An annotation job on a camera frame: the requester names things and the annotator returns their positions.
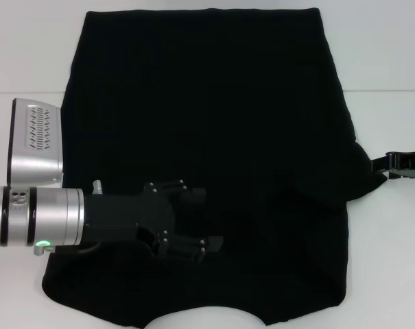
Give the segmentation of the black shirt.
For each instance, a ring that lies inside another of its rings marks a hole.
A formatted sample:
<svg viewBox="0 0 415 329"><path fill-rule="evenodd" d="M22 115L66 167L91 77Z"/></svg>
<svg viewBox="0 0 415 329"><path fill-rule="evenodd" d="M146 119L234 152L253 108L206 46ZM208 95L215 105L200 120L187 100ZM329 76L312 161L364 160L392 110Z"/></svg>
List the black shirt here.
<svg viewBox="0 0 415 329"><path fill-rule="evenodd" d="M53 254L53 301L138 327L203 306L275 324L343 302L347 203L386 178L368 172L318 9L89 12L61 111L65 187L205 188L179 228L224 244L199 264L133 244Z"/></svg>

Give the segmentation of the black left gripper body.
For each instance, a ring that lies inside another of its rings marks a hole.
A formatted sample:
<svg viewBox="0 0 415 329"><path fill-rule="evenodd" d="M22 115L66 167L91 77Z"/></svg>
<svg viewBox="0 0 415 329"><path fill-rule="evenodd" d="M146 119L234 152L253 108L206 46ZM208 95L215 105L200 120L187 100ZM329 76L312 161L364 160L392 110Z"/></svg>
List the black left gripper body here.
<svg viewBox="0 0 415 329"><path fill-rule="evenodd" d="M84 241L142 243L159 258L189 256L189 239L176 234L172 202L188 189L182 180L148 182L142 193L84 196Z"/></svg>

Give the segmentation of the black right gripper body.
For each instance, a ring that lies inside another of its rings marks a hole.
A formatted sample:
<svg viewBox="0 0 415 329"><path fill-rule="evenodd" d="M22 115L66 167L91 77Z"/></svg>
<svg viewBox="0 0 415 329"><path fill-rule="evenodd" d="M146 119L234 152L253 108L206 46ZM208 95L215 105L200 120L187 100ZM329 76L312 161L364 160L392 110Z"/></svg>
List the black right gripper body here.
<svg viewBox="0 0 415 329"><path fill-rule="evenodd" d="M393 169L388 171L389 180L398 180L401 178L415 179L415 151L391 151L387 154L392 154L394 160Z"/></svg>

